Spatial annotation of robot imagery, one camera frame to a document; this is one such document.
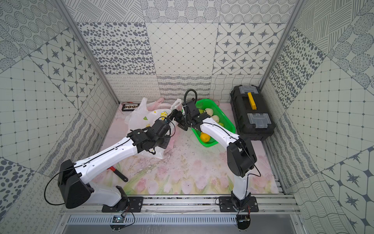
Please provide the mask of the yellow pear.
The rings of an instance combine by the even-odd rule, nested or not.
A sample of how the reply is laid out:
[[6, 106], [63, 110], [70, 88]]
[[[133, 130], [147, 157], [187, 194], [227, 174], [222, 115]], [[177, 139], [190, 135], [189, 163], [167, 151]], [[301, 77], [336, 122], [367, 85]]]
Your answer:
[[208, 143], [210, 141], [211, 137], [206, 134], [206, 133], [201, 133], [200, 134], [200, 140], [203, 142], [203, 143]]

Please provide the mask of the white lemon print bag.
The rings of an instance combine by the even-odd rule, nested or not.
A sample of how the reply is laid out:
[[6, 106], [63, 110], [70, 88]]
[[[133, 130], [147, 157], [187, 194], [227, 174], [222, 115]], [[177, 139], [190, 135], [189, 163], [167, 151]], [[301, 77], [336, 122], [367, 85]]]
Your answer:
[[[148, 111], [146, 108], [146, 104], [148, 104], [147, 101], [148, 99], [146, 97], [142, 98], [139, 107], [136, 108], [131, 114], [129, 114], [129, 116], [125, 118], [125, 123], [128, 125], [129, 128], [128, 133], [137, 129], [150, 128], [158, 119], [171, 119], [171, 117], [169, 116], [171, 113], [167, 114], [165, 111], [162, 110]], [[181, 104], [178, 106], [177, 109], [175, 109], [176, 111], [181, 110]], [[149, 150], [143, 150], [139, 154], [146, 157], [162, 159], [165, 150], [171, 149], [173, 147], [179, 134], [179, 130], [176, 129], [176, 121], [172, 121], [170, 126], [171, 138], [169, 143], [162, 143], [160, 146], [151, 147]]]

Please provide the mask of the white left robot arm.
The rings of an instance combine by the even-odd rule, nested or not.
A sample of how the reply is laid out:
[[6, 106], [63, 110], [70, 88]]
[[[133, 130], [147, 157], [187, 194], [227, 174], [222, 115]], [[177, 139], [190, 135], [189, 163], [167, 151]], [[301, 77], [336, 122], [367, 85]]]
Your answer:
[[171, 138], [172, 121], [160, 118], [153, 126], [131, 131], [113, 146], [83, 160], [67, 160], [60, 166], [57, 185], [67, 209], [84, 204], [102, 204], [110, 211], [124, 211], [130, 200], [124, 190], [117, 186], [106, 188], [92, 183], [100, 173], [120, 161], [143, 151], [155, 155], [156, 148], [165, 149]]

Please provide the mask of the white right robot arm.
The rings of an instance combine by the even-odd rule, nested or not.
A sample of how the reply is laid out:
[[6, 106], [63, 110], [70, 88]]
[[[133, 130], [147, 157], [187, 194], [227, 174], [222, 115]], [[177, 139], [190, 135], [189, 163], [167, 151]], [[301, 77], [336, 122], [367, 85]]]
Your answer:
[[182, 129], [191, 128], [208, 134], [226, 149], [227, 164], [234, 174], [234, 187], [231, 192], [233, 201], [244, 203], [249, 200], [249, 174], [257, 161], [251, 140], [225, 129], [207, 113], [200, 113], [193, 99], [184, 100], [182, 108], [183, 116], [178, 121]]

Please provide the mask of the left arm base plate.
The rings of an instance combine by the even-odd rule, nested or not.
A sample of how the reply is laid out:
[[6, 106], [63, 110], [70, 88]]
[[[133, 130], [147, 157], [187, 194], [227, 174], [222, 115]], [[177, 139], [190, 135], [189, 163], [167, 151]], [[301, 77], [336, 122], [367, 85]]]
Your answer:
[[122, 198], [115, 206], [110, 207], [107, 205], [103, 205], [102, 212], [103, 213], [114, 213], [114, 212], [133, 212], [133, 213], [140, 213], [142, 206], [143, 206], [143, 197], [127, 197]]

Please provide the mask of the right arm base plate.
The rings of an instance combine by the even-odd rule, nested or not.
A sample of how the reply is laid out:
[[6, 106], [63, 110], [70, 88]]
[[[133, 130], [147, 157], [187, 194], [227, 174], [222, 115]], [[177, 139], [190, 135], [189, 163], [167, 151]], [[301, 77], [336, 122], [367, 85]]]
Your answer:
[[248, 196], [244, 200], [234, 197], [218, 197], [220, 212], [258, 212], [259, 207], [254, 196]]

